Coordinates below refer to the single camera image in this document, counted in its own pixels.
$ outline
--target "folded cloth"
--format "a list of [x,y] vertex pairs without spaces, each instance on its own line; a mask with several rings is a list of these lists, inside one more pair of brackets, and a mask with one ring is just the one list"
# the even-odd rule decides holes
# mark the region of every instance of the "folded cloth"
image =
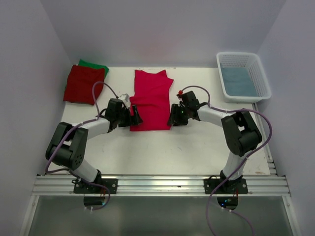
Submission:
[[137,106],[143,123],[131,126],[130,131],[169,130],[167,125],[170,116],[169,89],[173,80],[166,71],[157,74],[135,70],[135,96],[130,98],[132,105]]
[[[67,102],[87,103],[94,105],[92,96],[93,84],[104,81],[105,69],[93,69],[74,65],[68,75],[63,100]],[[103,84],[95,86],[94,94],[97,99],[103,90]]]
[[221,67],[225,91],[230,96],[257,97],[255,85],[244,67]]

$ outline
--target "dark red cloth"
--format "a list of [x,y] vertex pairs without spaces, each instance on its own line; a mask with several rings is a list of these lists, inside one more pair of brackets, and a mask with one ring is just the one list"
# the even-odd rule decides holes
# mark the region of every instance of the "dark red cloth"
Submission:
[[130,127],[130,131],[169,130],[167,125],[170,116],[169,89],[173,80],[166,71],[157,74],[135,70],[134,97],[130,98],[136,105],[143,120],[140,125]]
[[[68,75],[67,86],[63,100],[67,102],[87,103],[94,105],[92,87],[97,81],[104,81],[105,69],[93,69],[86,66],[74,65]],[[94,94],[97,99],[103,90],[103,84],[95,86]]]

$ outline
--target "metal frame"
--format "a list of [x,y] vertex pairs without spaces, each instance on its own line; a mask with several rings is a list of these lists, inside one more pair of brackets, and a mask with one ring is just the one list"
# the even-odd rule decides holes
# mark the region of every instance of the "metal frame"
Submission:
[[[203,179],[208,176],[102,176],[117,178],[118,188],[115,196],[181,196],[205,197]],[[249,194],[247,196],[290,196],[285,177],[244,176]],[[75,179],[68,175],[37,177],[32,194],[35,196],[73,195]]]
[[284,207],[285,207],[286,214],[287,214],[287,217],[288,217],[289,222],[290,222],[290,226],[291,226],[293,235],[294,236],[301,236],[302,232],[301,232],[299,223],[297,221],[296,214],[294,212],[291,197],[283,196],[282,199],[283,199]]

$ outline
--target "purple cable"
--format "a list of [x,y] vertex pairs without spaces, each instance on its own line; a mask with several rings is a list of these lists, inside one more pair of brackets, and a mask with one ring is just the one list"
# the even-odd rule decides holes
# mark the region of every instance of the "purple cable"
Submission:
[[114,96],[115,96],[116,98],[118,98],[117,94],[114,92],[114,90],[113,90],[107,83],[102,82],[102,81],[97,81],[97,82],[95,82],[95,83],[93,84],[93,87],[92,87],[92,97],[93,97],[93,100],[94,100],[94,103],[95,103],[95,106],[96,106],[96,110],[97,110],[97,118],[100,117],[100,113],[99,113],[98,104],[97,104],[97,102],[96,102],[94,90],[95,90],[95,86],[98,85],[98,84],[104,84],[104,85],[106,85],[107,87],[109,87],[109,89],[113,92]]
[[182,91],[184,91],[184,90],[186,90],[188,88],[198,88],[198,89],[204,90],[207,93],[207,95],[208,95],[208,104],[210,104],[210,94],[204,87],[198,86],[198,85],[190,85],[190,86],[187,86],[187,87],[183,88]]
[[[199,88],[199,89],[202,89],[202,90],[206,91],[206,93],[208,94],[208,106],[209,106],[210,108],[212,108],[213,110],[215,110],[215,111],[218,111],[218,112],[227,112],[227,113],[234,113],[234,112],[241,112],[241,111],[253,112],[253,113],[258,114],[258,115],[260,115],[261,117],[263,117],[264,120],[267,122],[268,127],[269,127],[269,135],[268,135],[268,138],[266,139],[266,141],[265,141],[261,146],[259,146],[258,148],[256,148],[255,150],[253,150],[253,151],[251,151],[249,154],[247,154],[247,155],[246,155],[246,158],[244,158],[244,160],[241,162],[241,164],[240,164],[224,181],[222,181],[217,187],[215,187],[214,190],[212,190],[212,192],[211,192],[211,194],[210,194],[210,196],[209,196],[209,198],[208,198],[207,206],[206,206],[206,219],[207,219],[207,224],[208,224],[209,229],[211,230],[212,234],[213,234],[214,236],[217,236],[217,234],[214,232],[214,230],[213,230],[213,228],[212,228],[212,226],[211,226],[210,219],[209,219],[209,204],[210,204],[210,200],[211,200],[211,198],[212,198],[212,195],[213,195],[224,183],[226,183],[226,182],[245,164],[245,162],[247,161],[247,159],[248,159],[251,155],[253,155],[255,152],[257,152],[258,150],[262,149],[264,146],[267,145],[267,143],[268,143],[268,142],[270,141],[270,139],[271,139],[273,130],[272,130],[272,126],[271,126],[271,123],[270,123],[270,121],[268,120],[268,118],[267,118],[264,114],[262,114],[262,113],[260,113],[260,112],[258,112],[258,111],[251,110],[251,109],[239,109],[239,110],[231,110],[231,111],[228,111],[228,110],[224,110],[224,109],[220,109],[220,108],[216,108],[216,107],[211,107],[211,105],[210,105],[210,94],[209,94],[209,92],[208,92],[205,88],[203,88],[203,87],[201,87],[201,86],[187,86],[187,87],[185,87],[184,89],[182,89],[182,91],[184,91],[185,89],[188,89],[188,88]],[[254,228],[253,228],[251,222],[250,222],[247,218],[245,218],[244,216],[242,216],[241,214],[239,214],[239,213],[237,213],[237,212],[234,212],[234,211],[232,211],[232,212],[233,212],[234,214],[240,216],[241,218],[243,218],[243,219],[249,224],[249,226],[250,226],[250,228],[251,228],[251,231],[252,231],[252,235],[254,236],[254,235],[255,235],[255,230],[254,230]]]

